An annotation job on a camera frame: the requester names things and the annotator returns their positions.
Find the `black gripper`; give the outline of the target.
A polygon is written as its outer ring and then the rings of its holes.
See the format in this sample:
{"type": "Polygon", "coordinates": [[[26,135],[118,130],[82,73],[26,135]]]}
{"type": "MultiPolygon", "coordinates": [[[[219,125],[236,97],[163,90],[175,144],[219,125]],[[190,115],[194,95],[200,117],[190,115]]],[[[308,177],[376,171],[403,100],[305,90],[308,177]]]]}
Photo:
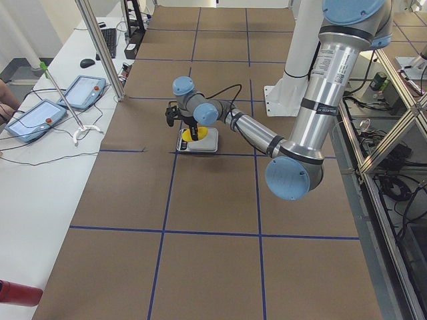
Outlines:
{"type": "Polygon", "coordinates": [[[198,141],[198,128],[197,121],[192,117],[182,116],[183,122],[189,127],[189,134],[191,138],[191,142],[198,141]]]}

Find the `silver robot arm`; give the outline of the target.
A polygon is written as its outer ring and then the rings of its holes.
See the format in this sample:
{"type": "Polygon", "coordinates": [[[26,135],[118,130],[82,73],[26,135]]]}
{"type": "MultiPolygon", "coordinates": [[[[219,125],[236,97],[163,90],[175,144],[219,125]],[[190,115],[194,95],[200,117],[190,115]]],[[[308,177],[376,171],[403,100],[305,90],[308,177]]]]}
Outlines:
{"type": "Polygon", "coordinates": [[[187,76],[173,81],[177,104],[169,105],[165,112],[167,124],[184,121],[194,141],[201,139],[204,126],[216,121],[229,125],[271,157],[266,183],[277,197],[289,201],[304,197],[322,181],[322,146],[360,52],[383,48],[391,39],[391,1],[324,1],[322,13],[320,49],[289,139],[246,115],[231,101],[206,98],[187,76]]]}

